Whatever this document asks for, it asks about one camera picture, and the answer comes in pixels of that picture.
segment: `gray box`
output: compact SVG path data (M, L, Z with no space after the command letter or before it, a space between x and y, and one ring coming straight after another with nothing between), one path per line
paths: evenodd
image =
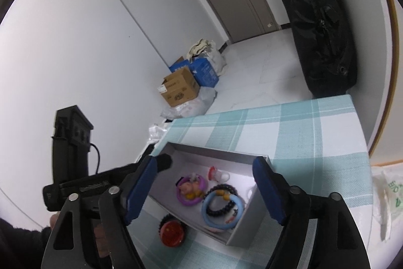
M158 174L149 196L169 213L197 231L227 246L249 247L267 212L252 174L253 160L259 155L176 143L167 143L161 153L169 154L172 157L173 165L171 169ZM231 177L226 184L234 186L239 197L245 203L245 211L236 227L222 233L212 233L206 229L206 224L201 216L202 202L195 206L184 206L178 201L176 195L175 183L181 177L193 172L206 179L208 182L207 190L217 185L217 182L207 180L208 170L211 166L229 172ZM217 197L213 200L211 208L222 208L225 204L224 200ZM224 221L223 218L211 218L211 220L217 223Z

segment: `plaid tablecloth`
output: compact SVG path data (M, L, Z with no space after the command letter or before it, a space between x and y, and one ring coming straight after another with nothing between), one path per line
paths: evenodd
M268 155L276 172L307 193L337 191L368 245L372 220L372 180L365 139L350 96L237 110L175 120L156 146L166 142ZM227 247L190 229L185 243L165 247L158 237L164 211L148 199L129 226L149 268L264 268L281 227L267 214L248 249ZM316 222L311 220L299 263L308 265Z

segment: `baby rattle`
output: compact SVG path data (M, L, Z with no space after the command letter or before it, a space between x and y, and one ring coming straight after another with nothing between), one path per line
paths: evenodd
M206 187L205 179L199 174L192 173L179 181L177 198L183 205L196 205L203 200Z
M227 222L223 225L219 225L219 224L212 222L207 215L207 207L215 196L222 196L222 198L224 200L233 201L237 206L237 210L234 211L233 217L230 220L227 220ZM214 192L212 192L206 196L206 199L204 200L203 206L201 209L201 211L202 211L201 215L203 217L204 222L209 227L212 227L214 229L219 229L219 230L228 230L228 229L235 228L239 219L242 217L243 210L244 210L243 202L238 196L236 196L234 194L229 194L225 190L215 190Z

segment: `white plastic bag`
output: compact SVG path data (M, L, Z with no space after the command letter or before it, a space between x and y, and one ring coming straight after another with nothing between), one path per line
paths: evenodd
M373 217L385 226L384 239L391 235L392 222L403 215L403 173L387 167L372 168L374 187Z
M165 108L161 116L168 120L174 120L204 115L213 104L216 94L217 92L214 88L200 87L199 95L194 100L187 101L174 108Z
M210 41L209 44L210 48L202 51L198 57L206 57L217 76L222 76L224 74L224 67L226 65L225 58L217 50L217 46L214 41Z
M148 128L148 133L150 136L148 137L148 141L150 143L157 143L161 140L161 138L164 136L166 133L166 128L163 126L163 124L160 125L152 125Z

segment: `white floor tile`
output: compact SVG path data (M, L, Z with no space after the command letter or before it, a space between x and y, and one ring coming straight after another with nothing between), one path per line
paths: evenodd
M227 67L207 114L312 98L291 29L232 44L223 55Z

